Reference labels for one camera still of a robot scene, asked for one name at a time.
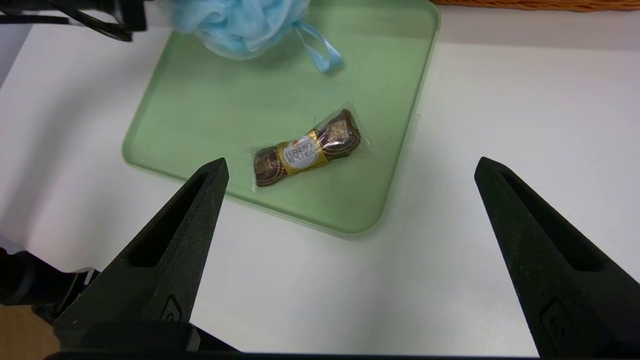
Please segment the chocolate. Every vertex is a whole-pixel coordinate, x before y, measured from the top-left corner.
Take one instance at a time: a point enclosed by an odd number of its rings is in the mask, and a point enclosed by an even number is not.
[[[326,125],[310,133],[313,132],[315,132],[313,137],[317,139],[324,157],[329,162],[348,157],[362,141],[362,135],[353,119],[353,114],[347,109],[343,109]],[[253,171],[259,188],[277,184],[290,176],[278,155],[278,146],[257,151],[253,157]]]

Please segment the green tray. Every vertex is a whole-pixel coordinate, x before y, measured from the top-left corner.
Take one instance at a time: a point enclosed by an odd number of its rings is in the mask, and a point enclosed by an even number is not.
[[[125,137],[124,160],[184,181],[224,157],[228,197],[334,234],[370,229],[415,118],[440,14],[427,0],[314,0],[307,21],[344,57],[332,76],[317,71],[294,33],[249,61],[173,34]],[[345,102],[373,151],[253,192],[255,150],[303,136]]]

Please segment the wicker basket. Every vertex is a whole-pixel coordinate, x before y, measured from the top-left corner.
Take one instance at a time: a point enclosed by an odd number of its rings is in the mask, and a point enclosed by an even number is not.
[[[600,12],[604,10],[640,10],[640,0],[432,0],[436,4],[482,6],[522,10],[568,10]]]

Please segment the chocolate package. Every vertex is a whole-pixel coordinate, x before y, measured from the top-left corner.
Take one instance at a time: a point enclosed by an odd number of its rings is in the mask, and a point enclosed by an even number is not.
[[[255,188],[273,186],[290,176],[330,165],[370,147],[355,110],[347,104],[301,138],[258,150],[253,155]]]

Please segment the black cable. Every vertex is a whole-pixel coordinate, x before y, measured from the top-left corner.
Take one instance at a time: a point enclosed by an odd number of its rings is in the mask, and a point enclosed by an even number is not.
[[[62,4],[58,4],[57,0],[49,0],[49,4],[55,8],[57,11],[64,13],[69,16],[71,19],[78,21],[82,25],[87,28],[93,29],[103,35],[106,35],[110,38],[114,38],[116,40],[124,41],[124,42],[132,42],[133,37],[131,31],[128,31],[121,27],[119,24],[111,24],[108,22],[104,22],[96,19],[95,17],[89,16],[78,9],[69,8]]]
[[[0,16],[0,24],[58,24],[69,25],[67,17],[40,15],[5,15]]]

